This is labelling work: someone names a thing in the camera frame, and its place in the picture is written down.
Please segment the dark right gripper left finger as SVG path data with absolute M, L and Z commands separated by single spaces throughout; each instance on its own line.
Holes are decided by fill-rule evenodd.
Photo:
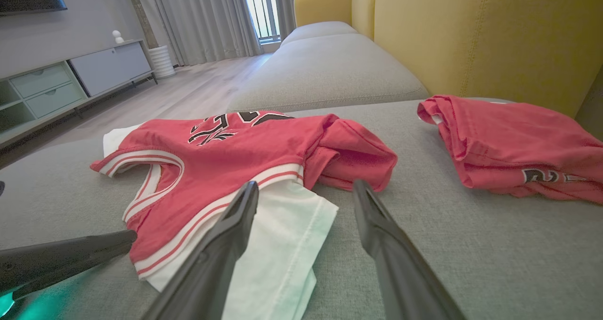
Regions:
M 142 317 L 220 320 L 237 260 L 247 249 L 258 206 L 257 182 L 245 183 Z

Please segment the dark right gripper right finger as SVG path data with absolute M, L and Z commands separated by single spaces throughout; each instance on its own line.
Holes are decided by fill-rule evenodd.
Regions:
M 454 299 L 372 187 L 358 179 L 353 183 L 353 195 L 360 242 L 375 262 L 386 319 L 465 319 Z

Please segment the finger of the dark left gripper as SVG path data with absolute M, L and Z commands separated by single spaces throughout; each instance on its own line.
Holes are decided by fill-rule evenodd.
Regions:
M 129 253 L 133 230 L 72 238 L 0 252 L 0 294 L 17 301 Z

